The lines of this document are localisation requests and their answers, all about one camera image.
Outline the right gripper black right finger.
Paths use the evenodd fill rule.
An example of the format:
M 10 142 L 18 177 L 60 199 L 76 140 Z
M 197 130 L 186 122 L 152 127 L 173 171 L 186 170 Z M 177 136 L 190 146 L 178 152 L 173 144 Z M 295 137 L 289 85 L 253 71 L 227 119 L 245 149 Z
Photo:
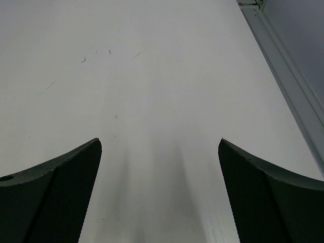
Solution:
M 222 139 L 218 156 L 240 242 L 323 242 L 323 182 Z

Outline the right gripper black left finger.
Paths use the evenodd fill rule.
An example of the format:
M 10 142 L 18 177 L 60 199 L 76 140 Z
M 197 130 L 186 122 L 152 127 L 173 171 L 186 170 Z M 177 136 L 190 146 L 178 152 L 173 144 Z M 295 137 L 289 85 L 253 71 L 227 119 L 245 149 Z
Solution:
M 1 242 L 78 242 L 102 154 L 94 138 L 1 177 Z

